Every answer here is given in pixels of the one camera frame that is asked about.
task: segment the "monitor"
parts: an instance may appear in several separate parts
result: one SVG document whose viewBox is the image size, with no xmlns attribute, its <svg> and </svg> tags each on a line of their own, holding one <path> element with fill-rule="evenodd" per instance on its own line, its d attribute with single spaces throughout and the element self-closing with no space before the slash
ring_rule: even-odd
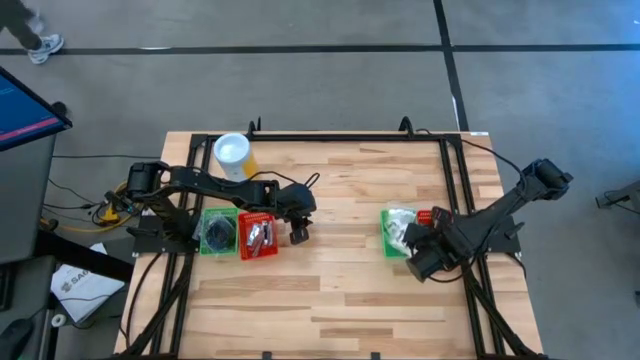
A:
<svg viewBox="0 0 640 360">
<path fill-rule="evenodd" d="M 60 110 L 0 66 L 0 151 L 71 128 Z"/>
</svg>

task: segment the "concrete floor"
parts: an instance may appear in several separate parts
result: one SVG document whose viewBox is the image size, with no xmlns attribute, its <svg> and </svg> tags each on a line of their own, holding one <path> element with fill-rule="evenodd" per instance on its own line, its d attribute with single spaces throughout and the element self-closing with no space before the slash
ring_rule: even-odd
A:
<svg viewBox="0 0 640 360">
<path fill-rule="evenodd" d="M 429 0 L 38 1 L 71 48 L 440 41 Z M 444 3 L 456 45 L 640 42 L 638 1 Z M 0 34 L 0 48 L 16 46 Z M 471 130 L 489 131 L 495 149 L 521 166 L 549 157 L 575 177 L 561 201 L 517 215 L 527 222 L 521 242 L 546 352 L 639 359 L 640 225 L 637 215 L 598 210 L 593 199 L 640 177 L 640 53 L 465 53 L 455 60 Z M 395 129 L 404 115 L 419 127 L 457 130 L 437 52 L 65 55 L 41 67 L 0 56 L 0 64 L 72 109 L 75 127 L 58 137 L 58 154 L 157 155 L 168 130 L 244 130 L 258 116 L 268 130 Z M 51 178 L 99 199 L 130 163 L 55 160 Z M 511 187 L 516 174 L 500 170 Z M 47 201 L 77 204 L 55 188 Z M 124 234 L 65 235 L 90 244 Z M 107 356 L 117 324 L 63 329 L 57 358 Z"/>
</svg>

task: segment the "person's foot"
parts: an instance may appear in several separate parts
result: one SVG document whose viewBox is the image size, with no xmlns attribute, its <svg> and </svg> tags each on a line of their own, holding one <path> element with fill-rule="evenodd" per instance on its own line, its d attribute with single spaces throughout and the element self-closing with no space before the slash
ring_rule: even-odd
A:
<svg viewBox="0 0 640 360">
<path fill-rule="evenodd" d="M 62 49 L 64 45 L 64 39 L 60 35 L 43 36 L 42 46 L 38 50 L 29 50 L 29 59 L 31 62 L 39 65 L 49 59 L 49 55 L 55 54 L 58 50 Z"/>
</svg>

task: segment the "red box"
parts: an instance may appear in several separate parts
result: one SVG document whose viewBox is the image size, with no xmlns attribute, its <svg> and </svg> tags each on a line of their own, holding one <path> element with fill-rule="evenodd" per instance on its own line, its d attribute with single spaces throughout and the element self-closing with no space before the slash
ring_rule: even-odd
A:
<svg viewBox="0 0 640 360">
<path fill-rule="evenodd" d="M 416 214 L 416 222 L 420 225 L 432 226 L 431 210 L 419 210 Z"/>
<path fill-rule="evenodd" d="M 254 224 L 262 224 L 267 221 L 271 226 L 272 244 L 262 245 L 257 256 L 253 256 L 253 251 L 247 246 L 247 240 Z M 250 260 L 278 253 L 278 237 L 276 235 L 276 220 L 267 213 L 242 213 L 238 215 L 238 247 L 242 260 Z"/>
</svg>

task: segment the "butcher block tabletop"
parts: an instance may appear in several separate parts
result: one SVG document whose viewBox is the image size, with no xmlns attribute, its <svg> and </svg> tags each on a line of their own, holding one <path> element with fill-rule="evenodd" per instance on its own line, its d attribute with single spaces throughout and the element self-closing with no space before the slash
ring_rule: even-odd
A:
<svg viewBox="0 0 640 360">
<path fill-rule="evenodd" d="M 191 134 L 169 132 L 162 160 L 185 165 Z M 486 135 L 461 135 L 491 147 Z M 475 358 L 463 282 L 420 283 L 404 260 L 387 259 L 382 249 L 382 209 L 450 208 L 437 142 L 253 142 L 251 146 L 260 170 L 277 171 L 299 182 L 315 172 L 321 174 L 312 188 L 318 209 L 311 217 L 310 239 L 292 246 L 289 225 L 278 221 L 275 256 L 242 261 L 239 256 L 196 255 L 180 358 L 261 358 L 263 351 L 272 352 L 275 359 L 366 359 L 372 352 L 381 353 L 383 359 Z M 496 160 L 466 144 L 464 153 L 475 203 L 481 209 L 503 194 Z M 452 148 L 450 157 L 458 202 L 464 204 Z M 213 158 L 208 170 L 224 176 Z M 281 186 L 288 183 L 278 180 Z M 205 198 L 204 208 L 216 206 L 230 203 Z M 145 254 L 137 259 L 130 289 L 136 288 L 153 257 Z M 162 255 L 142 285 L 131 341 L 157 310 L 166 262 L 167 255 Z M 500 312 L 525 344 L 541 352 L 522 269 L 501 254 L 489 255 L 488 264 Z M 176 277 L 181 266 L 180 259 Z M 457 274 L 456 270 L 436 277 Z M 132 296 L 130 291 L 125 314 Z M 487 351 L 492 352 L 488 320 L 478 307 Z M 161 352 L 169 350 L 174 311 L 175 306 L 167 316 Z M 115 351 L 125 348 L 119 335 Z"/>
</svg>

